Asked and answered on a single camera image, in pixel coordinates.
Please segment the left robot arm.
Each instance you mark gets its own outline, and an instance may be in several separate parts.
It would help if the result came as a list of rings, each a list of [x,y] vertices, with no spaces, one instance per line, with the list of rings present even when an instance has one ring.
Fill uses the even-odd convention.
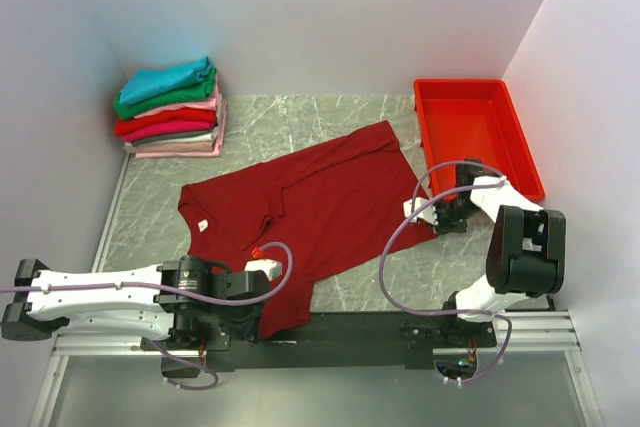
[[[41,341],[56,333],[133,335],[167,349],[210,346],[229,335],[255,342],[263,295],[282,273],[271,259],[240,272],[219,261],[183,256],[139,269],[72,274],[38,259],[19,263],[1,336]]]

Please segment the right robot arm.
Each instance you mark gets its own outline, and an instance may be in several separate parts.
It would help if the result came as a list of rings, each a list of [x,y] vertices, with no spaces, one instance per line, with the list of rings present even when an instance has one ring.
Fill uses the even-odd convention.
[[[465,159],[456,162],[455,187],[435,203],[438,234],[464,233],[467,220],[482,211],[493,222],[485,274],[452,294],[443,305],[452,313],[439,321],[444,342],[460,346],[486,332],[494,313],[527,298],[556,293],[564,282],[566,218],[520,194],[497,170]]]

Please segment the dark red t-shirt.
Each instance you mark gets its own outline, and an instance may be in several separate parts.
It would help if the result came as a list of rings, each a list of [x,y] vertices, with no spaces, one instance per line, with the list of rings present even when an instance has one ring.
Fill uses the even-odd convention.
[[[244,269],[254,249],[284,262],[286,286],[264,307],[259,336],[310,319],[315,283],[378,257],[404,220],[417,178],[387,121],[181,190],[190,254]]]

